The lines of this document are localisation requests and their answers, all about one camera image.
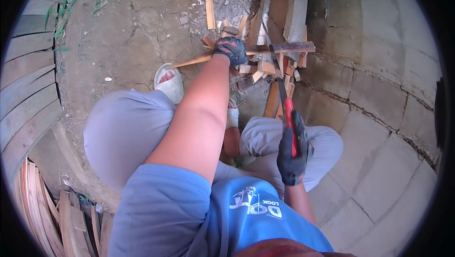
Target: black glove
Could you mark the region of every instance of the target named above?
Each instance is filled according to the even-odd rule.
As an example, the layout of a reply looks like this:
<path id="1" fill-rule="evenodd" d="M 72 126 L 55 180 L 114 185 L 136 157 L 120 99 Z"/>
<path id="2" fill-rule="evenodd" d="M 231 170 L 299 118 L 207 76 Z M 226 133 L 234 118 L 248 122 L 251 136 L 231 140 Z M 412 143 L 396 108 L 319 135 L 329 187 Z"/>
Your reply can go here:
<path id="1" fill-rule="evenodd" d="M 293 110 L 291 116 L 297 141 L 297 156 L 292 157 L 293 130 L 286 127 L 278 147 L 277 158 L 281 180 L 288 186 L 297 185 L 302 181 L 307 161 L 314 152 L 314 148 L 308 141 L 308 135 L 304 128 L 304 121 L 299 111 Z"/>
<path id="2" fill-rule="evenodd" d="M 230 59 L 231 65 L 239 65 L 247 62 L 245 42 L 236 37 L 219 38 L 215 42 L 213 54 L 226 55 Z"/>

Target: white slide sandal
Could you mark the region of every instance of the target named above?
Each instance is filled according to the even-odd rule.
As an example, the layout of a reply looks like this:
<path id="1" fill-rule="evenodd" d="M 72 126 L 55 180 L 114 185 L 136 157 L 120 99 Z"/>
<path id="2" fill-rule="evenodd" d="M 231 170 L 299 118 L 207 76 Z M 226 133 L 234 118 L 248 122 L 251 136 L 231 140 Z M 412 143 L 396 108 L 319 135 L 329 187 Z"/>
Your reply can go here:
<path id="1" fill-rule="evenodd" d="M 163 64 L 158 68 L 155 73 L 155 79 L 153 81 L 153 89 L 161 90 L 166 96 L 174 103 L 179 104 L 183 98 L 183 82 L 182 76 L 177 68 L 166 70 L 167 66 L 172 65 L 171 63 Z M 166 72 L 172 72 L 174 77 L 168 81 L 160 82 L 160 78 L 166 75 Z"/>
<path id="2" fill-rule="evenodd" d="M 235 106 L 235 108 L 228 108 L 227 109 L 227 120 L 226 120 L 226 129 L 230 129 L 232 127 L 238 128 L 238 108 L 235 100 L 229 98 L 229 102 Z"/>

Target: concrete wall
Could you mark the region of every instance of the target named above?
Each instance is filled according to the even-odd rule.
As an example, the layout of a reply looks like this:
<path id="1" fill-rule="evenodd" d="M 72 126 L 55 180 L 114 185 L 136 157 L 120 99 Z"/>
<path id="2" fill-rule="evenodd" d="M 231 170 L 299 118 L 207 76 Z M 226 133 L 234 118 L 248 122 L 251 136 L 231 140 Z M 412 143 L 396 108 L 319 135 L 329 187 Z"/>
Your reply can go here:
<path id="1" fill-rule="evenodd" d="M 335 250 L 396 256 L 412 236 L 437 175 L 434 102 L 441 76 L 416 0 L 309 0 L 316 45 L 294 105 L 306 124 L 344 140 L 340 161 L 309 192 Z"/>

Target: leg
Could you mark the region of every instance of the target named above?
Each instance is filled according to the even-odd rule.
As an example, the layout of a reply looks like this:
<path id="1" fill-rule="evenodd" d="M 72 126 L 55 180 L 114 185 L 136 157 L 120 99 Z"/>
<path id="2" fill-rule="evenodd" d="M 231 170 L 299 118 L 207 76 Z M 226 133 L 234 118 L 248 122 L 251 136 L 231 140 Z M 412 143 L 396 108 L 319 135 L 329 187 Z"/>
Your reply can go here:
<path id="1" fill-rule="evenodd" d="M 114 92 L 93 108 L 84 129 L 88 162 L 117 192 L 156 148 L 176 108 L 160 90 Z"/>
<path id="2" fill-rule="evenodd" d="M 326 126 L 306 127 L 314 146 L 313 157 L 308 161 L 303 182 L 307 191 L 335 165 L 343 152 L 343 141 L 333 129 Z M 242 155 L 261 156 L 243 170 L 250 175 L 270 182 L 284 195 L 284 185 L 277 167 L 278 145 L 282 136 L 282 122 L 277 119 L 253 117 L 240 138 Z"/>

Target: red saw handle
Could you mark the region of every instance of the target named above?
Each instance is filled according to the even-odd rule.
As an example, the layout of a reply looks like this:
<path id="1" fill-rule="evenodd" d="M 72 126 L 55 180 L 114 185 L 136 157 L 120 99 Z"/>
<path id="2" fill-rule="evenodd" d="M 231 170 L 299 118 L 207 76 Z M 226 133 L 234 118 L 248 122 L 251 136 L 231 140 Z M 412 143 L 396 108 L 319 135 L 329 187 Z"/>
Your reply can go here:
<path id="1" fill-rule="evenodd" d="M 297 156 L 297 140 L 295 138 L 295 129 L 292 122 L 291 113 L 294 110 L 294 105 L 292 104 L 291 98 L 286 98 L 284 100 L 284 107 L 286 109 L 286 124 L 288 128 L 292 128 L 292 157 Z"/>

